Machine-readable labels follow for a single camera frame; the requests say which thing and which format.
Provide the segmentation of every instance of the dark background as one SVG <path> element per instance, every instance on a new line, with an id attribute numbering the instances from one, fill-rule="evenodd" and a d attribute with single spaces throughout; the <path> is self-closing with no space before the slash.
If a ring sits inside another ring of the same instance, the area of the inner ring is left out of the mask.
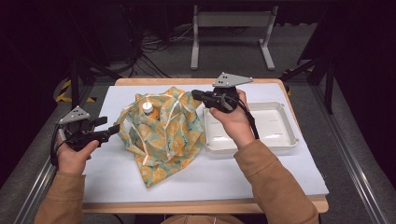
<path id="1" fill-rule="evenodd" d="M 344 9 L 348 29 L 335 33 L 342 35 L 343 43 L 334 54 L 334 75 L 378 164 L 396 186 L 394 9 L 371 1 Z M 192 15 L 190 6 L 65 7 L 22 0 L 7 1 L 0 10 L 1 185 L 56 107 L 54 90 L 68 76 L 74 58 L 82 56 L 103 66 L 132 63 L 144 29 L 167 38 L 174 27 L 191 23 Z M 276 25 L 318 22 L 324 10 L 280 7 Z M 327 31 L 316 38 L 320 43 L 333 36 Z"/>

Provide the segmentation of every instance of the crumpled fabric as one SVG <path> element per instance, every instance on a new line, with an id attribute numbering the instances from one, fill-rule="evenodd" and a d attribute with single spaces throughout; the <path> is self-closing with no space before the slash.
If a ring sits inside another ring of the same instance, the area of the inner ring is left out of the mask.
<path id="1" fill-rule="evenodd" d="M 159 119 L 145 115 L 142 105 L 151 102 Z M 196 113 L 201 101 L 176 87 L 160 94 L 137 94 L 135 102 L 120 112 L 115 124 L 147 188 L 186 168 L 205 145 L 205 129 Z"/>

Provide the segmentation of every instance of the sleeve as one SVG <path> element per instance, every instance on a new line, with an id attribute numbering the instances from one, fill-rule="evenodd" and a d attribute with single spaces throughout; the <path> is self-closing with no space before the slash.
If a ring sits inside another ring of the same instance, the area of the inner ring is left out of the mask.
<path id="1" fill-rule="evenodd" d="M 269 223 L 318 223 L 318 210 L 277 156 L 256 140 L 234 155 Z"/>
<path id="2" fill-rule="evenodd" d="M 35 224 L 81 223 L 85 175 L 58 172 L 35 215 Z"/>

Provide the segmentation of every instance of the hand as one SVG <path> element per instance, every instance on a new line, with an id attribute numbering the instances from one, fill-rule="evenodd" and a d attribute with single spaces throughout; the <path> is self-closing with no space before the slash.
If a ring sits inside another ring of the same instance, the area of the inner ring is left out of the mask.
<path id="1" fill-rule="evenodd" d="M 236 92 L 238 92 L 239 98 L 245 106 L 248 106 L 245 92 L 241 90 L 236 90 Z M 215 107 L 210 108 L 209 112 L 221 122 L 225 132 L 233 139 L 238 148 L 244 147 L 255 140 L 248 118 L 241 107 L 238 106 L 235 111 L 229 114 L 223 113 Z"/>
<path id="2" fill-rule="evenodd" d="M 91 153 L 99 146 L 99 142 L 94 140 L 76 152 L 66 143 L 62 143 L 60 137 L 58 137 L 58 144 L 62 144 L 58 148 L 59 171 L 74 175 L 82 175 L 87 160 L 91 158 Z"/>

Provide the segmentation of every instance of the white tray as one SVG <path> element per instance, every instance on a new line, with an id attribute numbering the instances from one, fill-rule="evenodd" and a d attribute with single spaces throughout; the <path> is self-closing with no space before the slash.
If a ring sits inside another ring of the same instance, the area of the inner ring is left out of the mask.
<path id="1" fill-rule="evenodd" d="M 256 121 L 260 140 L 273 151 L 293 149 L 298 138 L 290 125 L 284 106 L 278 102 L 248 104 Z M 224 131 L 222 124 L 207 108 L 204 109 L 206 148 L 213 153 L 235 153 L 236 144 Z"/>

